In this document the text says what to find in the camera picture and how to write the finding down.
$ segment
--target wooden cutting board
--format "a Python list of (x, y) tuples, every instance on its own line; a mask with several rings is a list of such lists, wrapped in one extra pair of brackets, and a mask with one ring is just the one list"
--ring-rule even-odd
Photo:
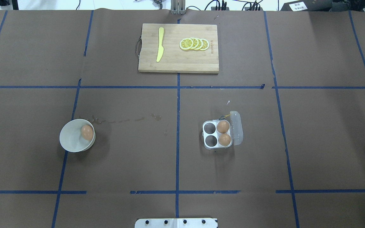
[[(164, 53), (156, 62), (158, 28), (164, 28)], [(205, 51), (181, 50), (184, 38), (207, 39), (210, 46)], [(219, 73), (218, 28), (216, 25), (151, 24), (142, 28), (142, 49), (139, 57), (140, 72)]]

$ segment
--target lemon slice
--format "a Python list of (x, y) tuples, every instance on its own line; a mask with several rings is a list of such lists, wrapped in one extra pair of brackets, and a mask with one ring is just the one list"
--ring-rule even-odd
[(185, 38), (180, 41), (180, 48), (182, 50), (189, 50), (194, 45), (194, 41), (190, 38)]
[(202, 46), (204, 45), (204, 42), (202, 41), (203, 39), (198, 39), (198, 46), (196, 48), (194, 48), (194, 50), (199, 50), (202, 48)]
[(202, 47), (200, 48), (201, 51), (205, 51), (206, 49), (209, 48), (209, 41), (207, 41), (206, 39), (201, 39), (202, 41)]
[(194, 42), (194, 45), (192, 45), (192, 47), (190, 48), (191, 50), (196, 50), (196, 48), (202, 46), (200, 39), (195, 38), (195, 37), (191, 37), (190, 39), (192, 39), (192, 41)]

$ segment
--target yellow knife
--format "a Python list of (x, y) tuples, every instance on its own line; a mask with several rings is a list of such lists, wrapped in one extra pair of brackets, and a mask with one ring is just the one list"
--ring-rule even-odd
[(160, 62), (161, 57), (163, 56), (164, 48), (163, 44), (163, 36), (164, 36), (164, 28), (158, 28), (158, 51), (157, 51), (157, 60), (156, 62)]

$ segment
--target egg holder lid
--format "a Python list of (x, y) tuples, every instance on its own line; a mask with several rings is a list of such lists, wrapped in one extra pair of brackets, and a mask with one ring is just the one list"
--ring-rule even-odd
[(242, 120), (237, 111), (230, 111), (229, 130), (227, 134), (231, 137), (231, 142), (227, 146), (219, 144), (219, 136), (222, 133), (216, 130), (217, 124), (223, 120), (205, 121), (202, 125), (202, 136), (204, 138), (204, 146), (207, 149), (227, 148), (233, 145), (240, 145), (243, 141)]

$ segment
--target cutting board handle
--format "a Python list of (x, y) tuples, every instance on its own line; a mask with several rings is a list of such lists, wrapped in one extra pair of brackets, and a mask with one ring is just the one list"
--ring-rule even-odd
[(135, 49), (135, 53), (138, 56), (138, 58), (140, 58), (140, 51), (138, 53), (138, 49), (139, 49), (139, 42), (140, 42), (140, 51), (142, 50), (142, 36), (139, 37), (138, 41), (136, 42), (136, 49)]

